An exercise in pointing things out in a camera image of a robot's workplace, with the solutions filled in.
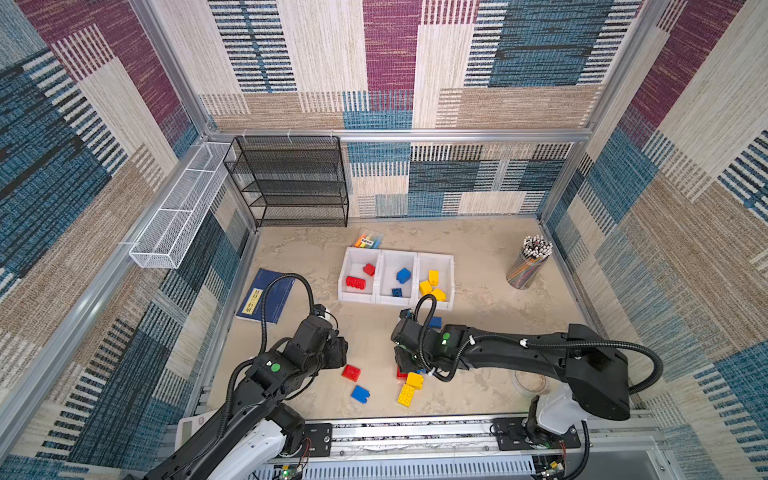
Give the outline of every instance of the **black mesh shelf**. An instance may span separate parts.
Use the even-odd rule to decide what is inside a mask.
[[[346,227],[338,137],[235,137],[225,162],[257,225]]]

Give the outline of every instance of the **blue building block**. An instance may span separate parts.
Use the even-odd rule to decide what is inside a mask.
[[[352,398],[357,400],[360,403],[368,403],[368,397],[371,396],[371,392],[364,389],[361,386],[356,386],[355,389],[352,391]]]
[[[411,272],[407,268],[403,268],[397,273],[396,278],[398,282],[405,283],[411,279]]]

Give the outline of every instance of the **building block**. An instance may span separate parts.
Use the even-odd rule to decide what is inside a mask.
[[[432,293],[432,285],[429,284],[428,280],[424,280],[419,284],[419,292],[422,294],[422,296],[426,295],[427,293]]]
[[[406,385],[410,385],[417,390],[421,390],[424,387],[424,377],[418,373],[409,373]]]
[[[408,270],[407,268],[403,268],[397,273],[395,278],[397,279],[398,282],[405,283],[411,279],[411,271]]]
[[[358,385],[352,391],[352,398],[360,403],[368,403],[368,397],[371,396],[371,392]]]
[[[344,371],[341,372],[341,376],[345,379],[350,379],[353,382],[357,382],[357,379],[360,378],[360,369],[356,366],[347,365],[344,368]]]
[[[348,276],[346,278],[346,285],[351,286],[352,288],[358,288],[361,290],[366,289],[366,281],[362,278],[356,278],[354,276]]]
[[[397,397],[397,403],[406,407],[410,407],[414,393],[416,393],[416,389],[406,383],[400,390],[400,396]]]
[[[445,296],[445,292],[443,292],[439,288],[434,289],[432,291],[432,295],[435,296],[438,302],[445,302],[448,299],[448,297]]]

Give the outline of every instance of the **white storage bin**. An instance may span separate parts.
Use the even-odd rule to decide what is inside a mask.
[[[339,276],[339,301],[374,303],[374,281],[379,275],[379,257],[381,250],[368,248],[347,247],[344,254],[344,263],[341,266]],[[362,268],[370,263],[376,267],[376,275],[369,276]],[[360,290],[346,285],[346,278],[354,276],[366,281],[366,288]]]
[[[429,271],[437,270],[440,278],[436,288],[445,293],[445,302],[437,302],[437,310],[453,310],[453,298],[456,296],[456,286],[453,279],[453,255],[440,255],[437,253],[421,253],[416,256],[419,262],[419,275],[416,279],[416,296],[421,298],[419,283],[429,279]],[[424,302],[428,307],[431,302]]]
[[[419,295],[419,285],[414,281],[419,268],[416,252],[382,250],[379,266],[376,267],[377,303],[383,305],[414,306]],[[411,272],[411,278],[405,283],[397,281],[397,273],[403,268]],[[402,297],[392,296],[392,289],[402,289]]]

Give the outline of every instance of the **cup of pencils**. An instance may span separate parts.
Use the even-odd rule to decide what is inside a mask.
[[[507,273],[507,282],[516,289],[527,289],[550,255],[552,242],[545,240],[542,235],[526,237],[520,249],[520,260]]]

